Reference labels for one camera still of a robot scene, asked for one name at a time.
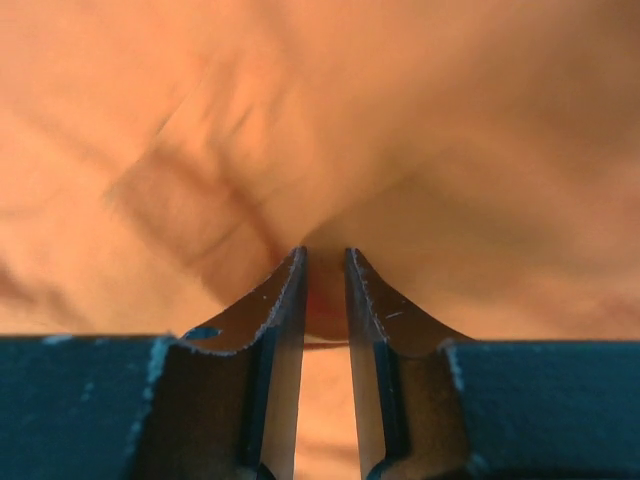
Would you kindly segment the orange t shirt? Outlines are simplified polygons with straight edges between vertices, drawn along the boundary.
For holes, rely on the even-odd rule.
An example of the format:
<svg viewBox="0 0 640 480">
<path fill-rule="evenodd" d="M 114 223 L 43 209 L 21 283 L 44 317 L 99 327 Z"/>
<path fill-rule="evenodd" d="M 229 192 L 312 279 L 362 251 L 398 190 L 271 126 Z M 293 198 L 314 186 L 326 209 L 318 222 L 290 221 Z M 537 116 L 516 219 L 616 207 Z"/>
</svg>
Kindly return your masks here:
<svg viewBox="0 0 640 480">
<path fill-rule="evenodd" d="M 182 333 L 309 251 L 295 475 L 359 475 L 343 258 L 639 335 L 635 1 L 5 1 L 1 329 Z"/>
</svg>

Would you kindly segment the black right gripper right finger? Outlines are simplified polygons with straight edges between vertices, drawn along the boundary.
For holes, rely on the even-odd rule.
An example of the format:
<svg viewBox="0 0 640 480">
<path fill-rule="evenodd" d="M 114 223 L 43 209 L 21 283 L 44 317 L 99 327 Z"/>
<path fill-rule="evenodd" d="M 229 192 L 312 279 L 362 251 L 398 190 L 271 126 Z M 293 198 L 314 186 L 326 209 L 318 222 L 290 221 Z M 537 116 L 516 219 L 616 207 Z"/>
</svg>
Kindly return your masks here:
<svg viewBox="0 0 640 480">
<path fill-rule="evenodd" d="M 362 478 L 482 478 L 456 357 L 479 341 L 418 307 L 356 248 L 344 282 Z"/>
</svg>

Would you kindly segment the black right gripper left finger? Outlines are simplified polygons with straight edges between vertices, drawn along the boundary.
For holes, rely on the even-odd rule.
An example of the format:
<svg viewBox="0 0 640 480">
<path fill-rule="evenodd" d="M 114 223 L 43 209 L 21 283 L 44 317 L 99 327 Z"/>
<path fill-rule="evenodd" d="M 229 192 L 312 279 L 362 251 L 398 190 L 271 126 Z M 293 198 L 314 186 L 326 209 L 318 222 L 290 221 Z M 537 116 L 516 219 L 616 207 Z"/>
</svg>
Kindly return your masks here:
<svg viewBox="0 0 640 480">
<path fill-rule="evenodd" d="M 291 479 L 307 251 L 167 350 L 130 479 Z"/>
</svg>

